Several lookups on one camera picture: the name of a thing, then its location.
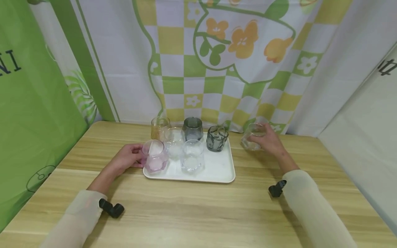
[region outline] hand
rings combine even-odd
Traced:
[[[286,150],[281,143],[278,135],[273,131],[272,127],[269,123],[262,124],[265,129],[265,135],[258,137],[251,135],[248,137],[248,141],[255,142],[259,144],[263,150],[269,152],[275,157],[281,156],[282,154],[286,153]]]
[[[127,144],[112,158],[105,169],[111,170],[116,176],[120,176],[130,167],[143,168],[142,158],[141,144]]]

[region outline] white wall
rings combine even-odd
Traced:
[[[317,137],[397,41],[396,0],[353,0],[287,133]]]
[[[319,139],[397,235],[397,68],[390,74],[372,74]]]

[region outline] left hand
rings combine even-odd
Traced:
[[[116,176],[120,176],[130,167],[143,168],[142,158],[142,144],[127,144],[112,158],[105,169],[110,169]]]

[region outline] dark glass with leaf pattern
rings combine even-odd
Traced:
[[[212,152],[220,152],[226,143],[229,133],[221,126],[212,126],[207,133],[207,148]]]
[[[203,138],[204,133],[202,130],[202,121],[197,117],[186,118],[183,122],[182,130],[185,134],[185,141],[200,140]]]

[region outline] wooden table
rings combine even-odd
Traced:
[[[230,134],[236,179],[230,184],[150,180],[128,169],[113,184],[119,219],[103,214],[84,247],[310,247],[283,197],[267,188],[281,179],[276,161],[248,153]],[[98,122],[73,147],[14,220],[0,247],[37,247],[79,190],[127,143],[150,139],[150,127]],[[316,138],[281,136],[299,166],[317,182],[359,247],[396,247],[397,238]]]

